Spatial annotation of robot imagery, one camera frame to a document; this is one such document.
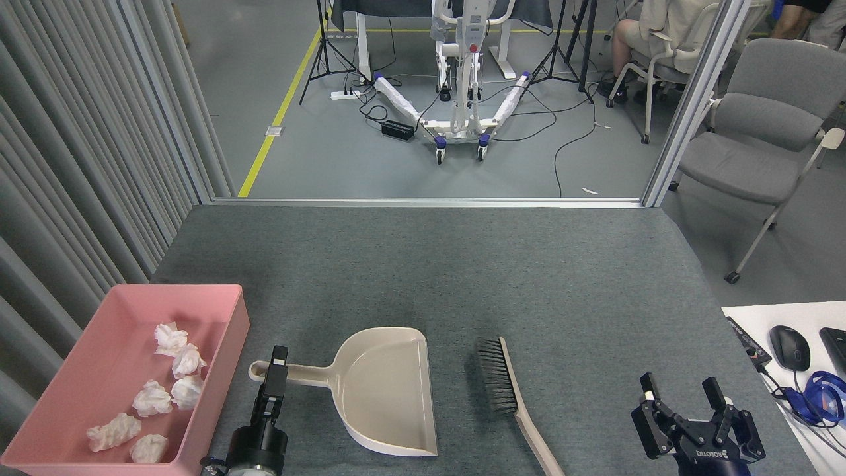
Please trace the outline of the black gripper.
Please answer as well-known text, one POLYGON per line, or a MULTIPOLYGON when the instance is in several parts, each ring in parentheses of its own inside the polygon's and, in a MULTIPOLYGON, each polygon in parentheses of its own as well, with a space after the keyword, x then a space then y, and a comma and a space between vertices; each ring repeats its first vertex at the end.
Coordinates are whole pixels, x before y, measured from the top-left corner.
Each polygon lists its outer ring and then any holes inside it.
POLYGON ((233 431, 225 458, 225 467, 230 472, 256 467, 264 472, 283 471, 288 436, 275 424, 286 391, 287 358, 288 348, 277 344, 273 348, 265 382, 260 385, 254 401, 250 426, 233 431))
POLYGON ((688 420, 662 402, 653 374, 646 372, 638 381, 644 397, 631 416, 647 458, 673 453, 677 475, 750 475, 748 464, 765 458, 751 413, 729 403, 715 377, 702 382, 714 411, 702 448, 680 440, 688 420))

